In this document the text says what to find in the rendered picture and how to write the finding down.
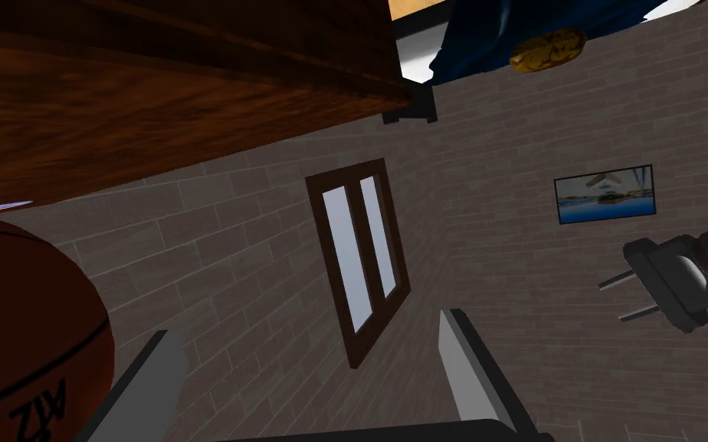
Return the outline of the brown framed window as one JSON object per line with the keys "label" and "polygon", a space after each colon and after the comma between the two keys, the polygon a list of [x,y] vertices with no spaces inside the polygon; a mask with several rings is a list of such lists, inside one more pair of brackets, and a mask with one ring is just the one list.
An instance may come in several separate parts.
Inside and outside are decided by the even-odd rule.
{"label": "brown framed window", "polygon": [[342,340],[357,369],[411,291],[385,160],[304,180]]}

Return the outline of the golden round bread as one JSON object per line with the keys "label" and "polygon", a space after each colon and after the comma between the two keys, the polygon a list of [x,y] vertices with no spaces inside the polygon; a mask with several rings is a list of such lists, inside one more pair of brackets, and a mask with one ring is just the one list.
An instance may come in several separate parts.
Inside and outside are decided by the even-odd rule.
{"label": "golden round bread", "polygon": [[577,58],[587,40],[585,33],[578,28],[551,31],[519,44],[513,50],[509,64],[521,73],[555,68]]}

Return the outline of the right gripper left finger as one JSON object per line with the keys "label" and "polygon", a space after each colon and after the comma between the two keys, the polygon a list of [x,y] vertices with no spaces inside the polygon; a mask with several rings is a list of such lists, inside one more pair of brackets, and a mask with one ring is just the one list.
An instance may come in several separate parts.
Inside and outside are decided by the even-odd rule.
{"label": "right gripper left finger", "polygon": [[74,442],[163,442],[176,412],[187,367],[180,334],[157,331]]}

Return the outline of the dark blue cloth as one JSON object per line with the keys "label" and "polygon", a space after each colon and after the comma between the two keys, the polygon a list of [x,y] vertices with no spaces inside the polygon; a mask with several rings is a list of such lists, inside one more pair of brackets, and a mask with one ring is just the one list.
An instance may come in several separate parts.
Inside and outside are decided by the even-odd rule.
{"label": "dark blue cloth", "polygon": [[646,21],[701,5],[706,0],[454,0],[427,84],[495,71],[509,64],[516,47],[564,28],[589,41]]}

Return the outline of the blue framed wall picture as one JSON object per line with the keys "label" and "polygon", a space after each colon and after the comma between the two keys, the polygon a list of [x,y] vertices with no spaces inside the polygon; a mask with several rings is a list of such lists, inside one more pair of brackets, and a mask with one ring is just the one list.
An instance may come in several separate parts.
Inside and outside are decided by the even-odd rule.
{"label": "blue framed wall picture", "polygon": [[651,216],[657,212],[650,164],[557,178],[554,191],[561,225]]}

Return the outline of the black bracket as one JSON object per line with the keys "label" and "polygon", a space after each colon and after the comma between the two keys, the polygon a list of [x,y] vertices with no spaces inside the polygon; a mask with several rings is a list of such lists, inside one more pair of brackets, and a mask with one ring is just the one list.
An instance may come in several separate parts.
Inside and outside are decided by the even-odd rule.
{"label": "black bracket", "polygon": [[418,83],[410,78],[404,78],[402,83],[410,92],[412,102],[407,107],[383,113],[382,122],[384,125],[398,123],[401,119],[420,119],[425,120],[428,124],[437,122],[438,115],[432,86]]}

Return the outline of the brown basketball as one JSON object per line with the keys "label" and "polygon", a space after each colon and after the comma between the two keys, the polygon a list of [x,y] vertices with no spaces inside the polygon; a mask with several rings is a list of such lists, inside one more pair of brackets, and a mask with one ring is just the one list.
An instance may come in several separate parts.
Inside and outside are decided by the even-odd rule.
{"label": "brown basketball", "polygon": [[0,220],[0,442],[73,442],[111,389],[114,355],[79,265]]}

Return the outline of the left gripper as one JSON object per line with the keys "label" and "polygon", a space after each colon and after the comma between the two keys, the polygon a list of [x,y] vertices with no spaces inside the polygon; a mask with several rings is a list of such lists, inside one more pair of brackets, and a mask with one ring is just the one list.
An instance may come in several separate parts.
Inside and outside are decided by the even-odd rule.
{"label": "left gripper", "polygon": [[685,334],[708,324],[708,236],[674,236],[656,244],[642,238],[623,247],[630,270],[598,284],[601,291],[638,278],[654,304],[620,315],[621,322],[662,312]]}

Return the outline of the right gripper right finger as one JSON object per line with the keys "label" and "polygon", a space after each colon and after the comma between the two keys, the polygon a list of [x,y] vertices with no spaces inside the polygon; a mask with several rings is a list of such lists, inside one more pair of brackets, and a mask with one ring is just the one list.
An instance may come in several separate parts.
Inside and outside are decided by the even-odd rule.
{"label": "right gripper right finger", "polygon": [[438,351],[463,421],[491,419],[517,433],[538,432],[470,318],[460,308],[441,310]]}

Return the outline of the brown wooden table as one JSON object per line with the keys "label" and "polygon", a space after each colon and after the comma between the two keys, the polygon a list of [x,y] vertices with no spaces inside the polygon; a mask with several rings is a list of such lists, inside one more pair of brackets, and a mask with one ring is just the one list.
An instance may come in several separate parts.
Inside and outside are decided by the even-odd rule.
{"label": "brown wooden table", "polygon": [[0,0],[0,204],[45,206],[410,101],[388,0]]}

